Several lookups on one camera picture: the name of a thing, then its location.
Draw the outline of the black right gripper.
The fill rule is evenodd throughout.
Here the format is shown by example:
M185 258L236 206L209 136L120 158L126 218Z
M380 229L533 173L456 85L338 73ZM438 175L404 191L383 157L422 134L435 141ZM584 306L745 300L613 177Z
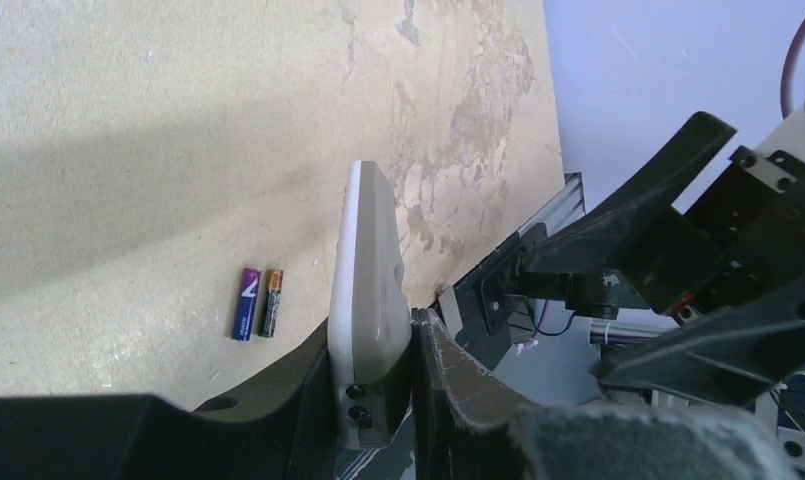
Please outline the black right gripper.
M735 133L694 113L614 193L524 255L527 273L586 273L627 250L619 270L649 309L717 310L605 355L590 370L600 384L743 406L805 368L805 163L739 147L686 213L671 207Z

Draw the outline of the white remote control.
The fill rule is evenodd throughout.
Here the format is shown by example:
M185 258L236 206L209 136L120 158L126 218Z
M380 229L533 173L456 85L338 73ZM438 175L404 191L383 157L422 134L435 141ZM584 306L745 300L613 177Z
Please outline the white remote control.
M394 439L411 394L411 311L395 198L377 163L352 164L328 315L338 436L350 450Z

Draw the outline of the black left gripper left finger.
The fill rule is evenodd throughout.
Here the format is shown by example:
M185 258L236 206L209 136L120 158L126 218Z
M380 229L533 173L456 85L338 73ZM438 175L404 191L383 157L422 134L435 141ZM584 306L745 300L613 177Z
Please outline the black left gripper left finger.
M0 479L329 479L326 336L192 411L143 394L0 398Z

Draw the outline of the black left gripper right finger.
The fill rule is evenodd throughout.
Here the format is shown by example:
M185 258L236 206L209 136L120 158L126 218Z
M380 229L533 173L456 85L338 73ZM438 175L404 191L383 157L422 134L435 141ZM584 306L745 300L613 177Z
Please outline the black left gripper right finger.
M716 407L549 407L505 385L437 313L412 313L420 479L779 479L783 453L753 416Z

